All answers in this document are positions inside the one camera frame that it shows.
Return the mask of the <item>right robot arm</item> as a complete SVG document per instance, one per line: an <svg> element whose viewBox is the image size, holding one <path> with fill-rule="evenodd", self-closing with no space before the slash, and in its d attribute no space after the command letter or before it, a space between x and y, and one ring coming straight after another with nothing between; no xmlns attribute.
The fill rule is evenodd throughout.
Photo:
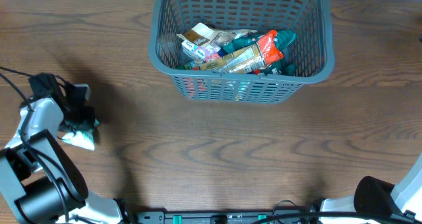
<svg viewBox="0 0 422 224"><path fill-rule="evenodd" d="M379 215L420 223L421 158L397 184L366 176L361 179L354 194L342 198L323 198L313 206L313 210Z"/></svg>

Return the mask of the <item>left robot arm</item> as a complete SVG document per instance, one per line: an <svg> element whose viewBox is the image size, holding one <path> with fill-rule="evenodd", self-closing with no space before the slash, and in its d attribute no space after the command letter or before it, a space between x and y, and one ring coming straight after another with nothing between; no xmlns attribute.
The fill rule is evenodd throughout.
<svg viewBox="0 0 422 224"><path fill-rule="evenodd" d="M19 223L129 223L124 204L88 190L58 144L94 149L95 109L85 103L86 84L54 74L28 77L32 97L19 108L20 122L1 150L1 195Z"/></svg>

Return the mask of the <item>orange biscuit pack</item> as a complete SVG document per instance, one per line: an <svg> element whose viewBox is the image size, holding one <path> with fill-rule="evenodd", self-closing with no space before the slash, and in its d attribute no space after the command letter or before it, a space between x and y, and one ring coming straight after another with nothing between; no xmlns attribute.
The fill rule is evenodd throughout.
<svg viewBox="0 0 422 224"><path fill-rule="evenodd" d="M257 69L265 69L283 59L284 55L280 51L281 42L281 34L276 30L271 30L253 44L193 69L236 74L247 74Z"/></svg>

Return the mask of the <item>Kleenex tissue multipack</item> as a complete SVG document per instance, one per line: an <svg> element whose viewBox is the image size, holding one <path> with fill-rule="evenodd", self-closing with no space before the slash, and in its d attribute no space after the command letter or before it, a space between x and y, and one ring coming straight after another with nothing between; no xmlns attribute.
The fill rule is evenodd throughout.
<svg viewBox="0 0 422 224"><path fill-rule="evenodd" d="M181 43L183 53L193 60L202 60L204 63L223 57L227 53L218 45L197 45L189 40Z"/></svg>

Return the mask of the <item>light green small packet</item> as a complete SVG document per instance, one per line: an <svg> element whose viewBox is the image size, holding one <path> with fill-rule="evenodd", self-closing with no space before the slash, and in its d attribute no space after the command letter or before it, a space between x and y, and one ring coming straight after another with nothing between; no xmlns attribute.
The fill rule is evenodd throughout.
<svg viewBox="0 0 422 224"><path fill-rule="evenodd" d="M94 131L95 128L99 125L97 119L94 120L94 128L89 128L88 130L75 130L72 132L66 133L60 140L64 141L67 144L84 148L86 150L94 151L95 142L94 142Z"/></svg>

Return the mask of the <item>beige paper pouch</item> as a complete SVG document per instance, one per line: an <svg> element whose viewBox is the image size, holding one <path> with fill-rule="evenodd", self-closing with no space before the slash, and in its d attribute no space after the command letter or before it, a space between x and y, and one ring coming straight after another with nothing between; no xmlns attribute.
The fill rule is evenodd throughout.
<svg viewBox="0 0 422 224"><path fill-rule="evenodd" d="M203 23L198 23L189 31L178 34L177 36L183 41L189 40L197 46L225 46L237 38L257 33L257 30L238 29L238 30L219 30L209 28Z"/></svg>

